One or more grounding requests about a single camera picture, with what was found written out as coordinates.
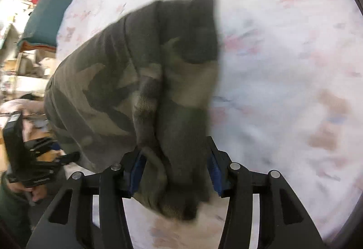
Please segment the person left hand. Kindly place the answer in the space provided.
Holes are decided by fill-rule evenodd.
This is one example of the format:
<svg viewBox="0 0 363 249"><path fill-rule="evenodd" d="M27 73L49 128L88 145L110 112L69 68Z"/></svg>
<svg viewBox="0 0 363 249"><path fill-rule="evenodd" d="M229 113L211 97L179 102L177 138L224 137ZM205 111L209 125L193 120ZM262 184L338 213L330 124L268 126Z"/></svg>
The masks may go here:
<svg viewBox="0 0 363 249"><path fill-rule="evenodd" d="M5 176L5 182L7 187L16 194L24 194L28 200L36 203L47 197L46 185L25 187L20 182L9 182L7 176Z"/></svg>

